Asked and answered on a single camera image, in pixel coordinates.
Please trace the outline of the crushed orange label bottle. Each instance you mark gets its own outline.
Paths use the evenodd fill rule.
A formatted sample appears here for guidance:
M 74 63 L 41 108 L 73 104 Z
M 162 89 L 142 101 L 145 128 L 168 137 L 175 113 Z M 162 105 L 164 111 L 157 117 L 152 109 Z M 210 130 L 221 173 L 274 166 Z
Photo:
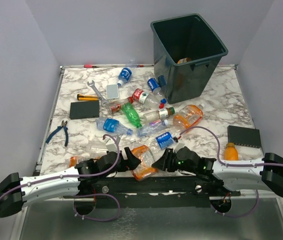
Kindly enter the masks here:
M 154 155 L 146 145 L 135 147 L 131 152 L 140 160 L 140 164 L 131 171 L 137 181 L 142 181 L 157 173 L 157 169 L 152 167 L 155 162 Z

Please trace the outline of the blue label pepsi bottle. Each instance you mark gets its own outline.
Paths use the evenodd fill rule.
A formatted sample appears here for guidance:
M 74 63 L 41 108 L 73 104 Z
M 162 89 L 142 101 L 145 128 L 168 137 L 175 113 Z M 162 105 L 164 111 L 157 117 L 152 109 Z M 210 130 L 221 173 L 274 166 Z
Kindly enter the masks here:
M 180 138 L 179 132 L 164 132 L 150 141 L 147 145 L 153 154 L 175 146 Z

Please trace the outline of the clear jar bottle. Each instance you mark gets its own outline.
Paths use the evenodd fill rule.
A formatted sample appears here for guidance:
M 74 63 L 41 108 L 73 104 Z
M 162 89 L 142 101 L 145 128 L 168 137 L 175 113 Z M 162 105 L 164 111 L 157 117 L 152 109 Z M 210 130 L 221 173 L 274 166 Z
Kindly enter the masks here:
M 89 156 L 93 159 L 100 159 L 107 154 L 107 147 L 103 143 L 92 143 L 88 147 Z

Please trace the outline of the blue label crushed bottle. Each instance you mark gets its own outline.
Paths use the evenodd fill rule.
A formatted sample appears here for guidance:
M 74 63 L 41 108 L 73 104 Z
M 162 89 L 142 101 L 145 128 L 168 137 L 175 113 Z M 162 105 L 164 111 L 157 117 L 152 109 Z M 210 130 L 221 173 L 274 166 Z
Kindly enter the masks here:
M 101 131 L 108 133 L 113 133 L 117 135 L 128 135 L 132 136 L 134 131 L 123 124 L 118 120 L 113 118 L 99 117 L 96 120 L 96 128 Z

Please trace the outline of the red label water bottle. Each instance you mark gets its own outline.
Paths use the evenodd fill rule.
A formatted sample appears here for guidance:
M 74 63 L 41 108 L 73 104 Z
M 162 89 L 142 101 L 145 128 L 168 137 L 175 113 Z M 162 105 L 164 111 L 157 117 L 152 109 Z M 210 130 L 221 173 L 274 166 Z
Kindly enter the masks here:
M 154 95 L 140 88 L 137 88 L 132 93 L 131 97 L 145 107 L 160 109 L 159 105 L 161 104 L 161 102 Z

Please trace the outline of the small orange juice bottle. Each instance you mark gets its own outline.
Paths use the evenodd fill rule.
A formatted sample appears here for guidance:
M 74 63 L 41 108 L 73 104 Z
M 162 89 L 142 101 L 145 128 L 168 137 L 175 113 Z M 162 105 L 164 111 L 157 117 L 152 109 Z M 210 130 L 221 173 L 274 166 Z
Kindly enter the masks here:
M 188 63 L 188 62 L 191 62 L 191 61 L 192 61 L 192 59 L 190 57 L 185 57 L 185 58 L 178 60 L 177 64 L 184 64 L 184 63 Z

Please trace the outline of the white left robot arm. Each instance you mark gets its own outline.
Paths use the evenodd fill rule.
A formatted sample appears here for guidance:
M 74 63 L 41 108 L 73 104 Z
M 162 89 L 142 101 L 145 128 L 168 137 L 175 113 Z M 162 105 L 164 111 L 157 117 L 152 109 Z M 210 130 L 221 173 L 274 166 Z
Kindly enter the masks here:
M 36 201 L 56 197 L 87 197 L 92 185 L 114 172 L 135 170 L 141 160 L 126 147 L 126 158 L 122 153 L 108 151 L 99 159 L 83 160 L 66 170 L 46 175 L 20 177 L 19 173 L 9 174 L 0 182 L 0 218 L 19 213 Z

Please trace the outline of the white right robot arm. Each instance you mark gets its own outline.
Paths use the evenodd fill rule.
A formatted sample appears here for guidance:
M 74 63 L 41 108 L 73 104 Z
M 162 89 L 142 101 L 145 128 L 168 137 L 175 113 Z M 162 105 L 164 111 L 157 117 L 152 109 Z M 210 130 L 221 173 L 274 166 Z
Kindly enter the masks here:
M 177 152 L 168 148 L 152 167 L 165 172 L 181 170 L 195 174 L 208 182 L 218 196 L 226 192 L 263 190 L 283 198 L 283 157 L 275 153 L 253 160 L 218 161 L 200 157 L 188 147 Z

